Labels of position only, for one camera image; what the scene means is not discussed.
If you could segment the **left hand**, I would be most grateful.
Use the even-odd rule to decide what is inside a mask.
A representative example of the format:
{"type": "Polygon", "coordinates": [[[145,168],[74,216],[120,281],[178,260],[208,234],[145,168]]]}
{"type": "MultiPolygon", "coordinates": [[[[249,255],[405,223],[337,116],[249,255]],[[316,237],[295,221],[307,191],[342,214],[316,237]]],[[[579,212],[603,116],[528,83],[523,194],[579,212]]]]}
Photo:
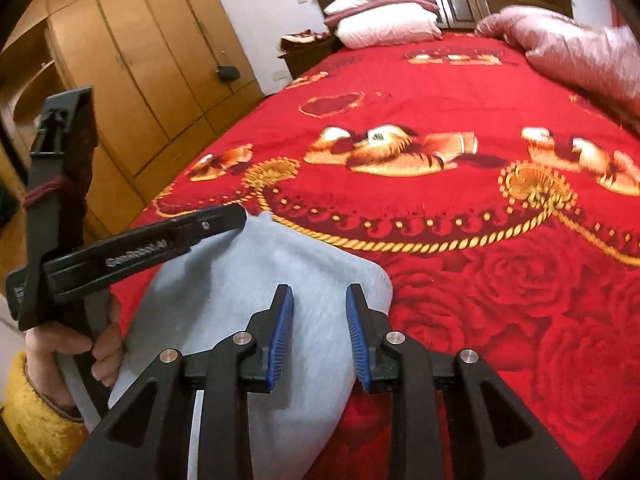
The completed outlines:
{"type": "Polygon", "coordinates": [[[92,377],[107,388],[116,382],[124,355],[119,328],[122,307],[113,295],[108,306],[108,324],[94,339],[58,323],[40,325],[26,332],[26,376],[36,393],[63,412],[73,411],[75,402],[58,367],[58,354],[77,356],[90,352],[96,360],[91,367],[92,377]]]}

